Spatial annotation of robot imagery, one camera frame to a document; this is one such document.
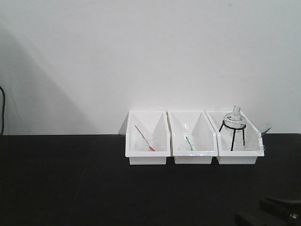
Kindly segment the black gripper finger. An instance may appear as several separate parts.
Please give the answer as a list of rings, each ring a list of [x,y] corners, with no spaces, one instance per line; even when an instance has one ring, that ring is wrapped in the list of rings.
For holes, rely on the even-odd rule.
[[[262,197],[259,200],[260,209],[274,216],[300,216],[301,201]]]
[[[281,223],[268,223],[245,212],[236,213],[237,226],[280,226]]]

